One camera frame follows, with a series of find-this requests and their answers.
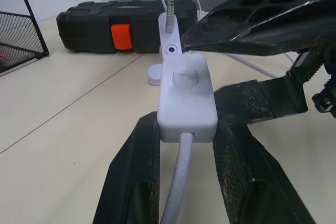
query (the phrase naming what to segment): white inline switch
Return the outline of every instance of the white inline switch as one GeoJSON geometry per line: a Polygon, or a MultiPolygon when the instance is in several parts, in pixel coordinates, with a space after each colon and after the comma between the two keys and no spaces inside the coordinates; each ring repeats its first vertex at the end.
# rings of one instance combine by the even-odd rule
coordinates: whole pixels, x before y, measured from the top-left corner
{"type": "Polygon", "coordinates": [[[181,133],[193,133],[194,143],[214,139],[217,110],[208,65],[201,54],[163,58],[157,120],[166,143],[178,143],[181,133]]]}

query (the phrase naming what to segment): white tiled floor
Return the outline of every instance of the white tiled floor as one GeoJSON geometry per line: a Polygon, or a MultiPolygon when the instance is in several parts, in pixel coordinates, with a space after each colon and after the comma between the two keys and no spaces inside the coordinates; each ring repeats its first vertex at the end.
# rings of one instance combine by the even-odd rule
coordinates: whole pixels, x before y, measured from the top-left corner
{"type": "MultiPolygon", "coordinates": [[[[92,223],[110,162],[137,120],[157,108],[159,89],[147,83],[146,70],[158,56],[71,54],[52,21],[41,28],[51,56],[0,78],[6,94],[0,107],[0,223],[92,223]]],[[[223,55],[206,56],[214,89],[267,79],[223,55]]],[[[277,73],[290,66],[283,56],[254,60],[277,73]]],[[[308,101],[325,79],[320,71],[306,85],[308,101]]],[[[311,102],[309,107],[307,114],[250,128],[283,166],[316,222],[330,224],[336,218],[334,121],[311,102]]],[[[177,145],[162,143],[161,211],[176,153],[177,145]]],[[[228,223],[212,145],[200,144],[193,149],[179,223],[209,220],[228,223]]]]}

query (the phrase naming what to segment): black toolbox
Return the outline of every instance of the black toolbox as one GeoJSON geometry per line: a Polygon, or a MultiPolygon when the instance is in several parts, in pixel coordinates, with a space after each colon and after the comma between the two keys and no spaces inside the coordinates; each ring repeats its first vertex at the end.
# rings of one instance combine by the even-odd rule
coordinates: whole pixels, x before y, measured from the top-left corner
{"type": "MultiPolygon", "coordinates": [[[[161,1],[85,2],[60,13],[57,26],[64,46],[74,52],[158,52],[163,12],[161,1]]],[[[197,22],[191,0],[175,1],[175,14],[180,36],[197,22]]]]}

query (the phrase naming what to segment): black mesh basket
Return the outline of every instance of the black mesh basket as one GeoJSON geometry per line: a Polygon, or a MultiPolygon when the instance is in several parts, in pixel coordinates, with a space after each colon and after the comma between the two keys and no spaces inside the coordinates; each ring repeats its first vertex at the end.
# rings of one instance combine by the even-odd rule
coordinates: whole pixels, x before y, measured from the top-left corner
{"type": "Polygon", "coordinates": [[[0,75],[49,55],[29,2],[24,1],[30,15],[0,11],[0,75]]]}

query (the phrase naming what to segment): floor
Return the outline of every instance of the floor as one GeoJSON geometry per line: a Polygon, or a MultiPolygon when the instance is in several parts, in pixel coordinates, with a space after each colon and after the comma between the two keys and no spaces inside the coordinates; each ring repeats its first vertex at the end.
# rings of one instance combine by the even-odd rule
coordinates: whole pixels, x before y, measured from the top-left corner
{"type": "MultiPolygon", "coordinates": [[[[55,19],[40,24],[50,57],[0,77],[0,222],[92,223],[110,162],[137,120],[157,110],[159,88],[147,82],[157,54],[73,54],[55,19]]],[[[224,55],[205,53],[214,90],[267,77],[224,55]]],[[[278,74],[284,56],[250,57],[278,74]]],[[[305,84],[310,111],[257,123],[254,136],[279,161],[318,224],[336,223],[334,119],[310,97],[328,76],[305,84]]],[[[174,172],[177,145],[161,145],[160,212],[174,172]]],[[[193,148],[179,223],[228,224],[211,144],[193,148]]]]}

